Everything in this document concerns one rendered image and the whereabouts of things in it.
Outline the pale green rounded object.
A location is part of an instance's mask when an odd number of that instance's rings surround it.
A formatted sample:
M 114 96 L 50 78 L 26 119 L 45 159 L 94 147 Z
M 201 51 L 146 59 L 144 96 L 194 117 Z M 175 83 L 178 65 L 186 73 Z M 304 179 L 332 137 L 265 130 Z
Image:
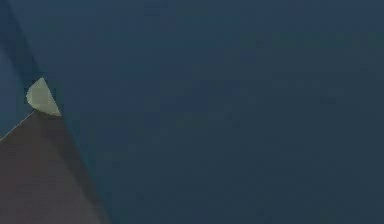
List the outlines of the pale green rounded object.
M 43 77 L 34 82 L 27 91 L 26 100 L 35 110 L 48 115 L 61 116 L 51 91 Z

